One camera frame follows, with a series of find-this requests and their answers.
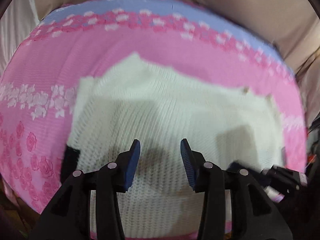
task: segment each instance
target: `white flower pattern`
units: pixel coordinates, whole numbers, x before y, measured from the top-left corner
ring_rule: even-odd
[[[65,110],[69,108],[69,114],[73,113],[76,103],[76,87],[65,89],[63,85],[51,86],[51,97],[44,91],[36,91],[35,85],[22,84],[14,87],[13,83],[0,85],[0,101],[7,101],[8,107],[32,109],[32,120],[39,117],[46,117],[48,110],[56,110],[55,117],[64,117]]]

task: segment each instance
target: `pink fabric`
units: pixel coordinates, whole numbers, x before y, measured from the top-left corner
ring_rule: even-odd
[[[160,26],[141,27],[135,13],[108,15],[109,22],[97,15],[71,16],[37,27],[2,77],[0,172],[34,210],[41,213],[60,186],[79,79],[103,75],[133,51],[204,82],[272,94],[282,113],[287,167],[304,170],[303,110],[297,85],[283,65],[228,32],[183,18],[146,16],[145,23],[156,19]],[[70,27],[74,22],[78,26]]]

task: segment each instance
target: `ribbed knit texture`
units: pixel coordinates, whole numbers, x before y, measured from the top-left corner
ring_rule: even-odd
[[[180,156],[183,138],[222,169],[233,160],[258,168],[282,164],[280,115],[271,97],[205,84],[137,54],[101,78],[81,80],[68,140],[81,151],[77,168],[98,170],[134,139],[141,142],[133,185],[118,194],[126,237],[198,230],[203,194],[188,185]],[[94,227],[94,205],[91,218]]]

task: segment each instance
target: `screw head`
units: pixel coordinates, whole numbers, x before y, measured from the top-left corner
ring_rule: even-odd
[[[79,177],[81,174],[82,174],[82,171],[81,171],[81,170],[76,170],[76,171],[74,171],[74,172],[72,173],[72,175],[73,175],[74,177]]]
[[[108,163],[107,167],[108,167],[109,169],[114,169],[114,168],[117,167],[117,164],[116,164],[115,162],[111,162],[111,163]]]
[[[247,176],[249,174],[249,172],[246,170],[246,169],[241,169],[239,171],[239,173],[242,175],[242,176]]]
[[[203,164],[203,166],[204,166],[205,168],[207,168],[207,169],[211,169],[211,168],[213,167],[213,163],[212,163],[212,162],[205,162],[205,163]]]

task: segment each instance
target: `white knit sweater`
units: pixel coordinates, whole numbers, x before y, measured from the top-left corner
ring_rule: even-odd
[[[282,164],[280,115],[271,97],[206,84],[137,54],[101,78],[81,80],[68,140],[81,150],[77,168],[98,170],[134,139],[141,142],[133,185],[118,194],[126,237],[198,230],[203,194],[188,185],[180,155],[183,138],[222,169],[233,160],[257,168]]]

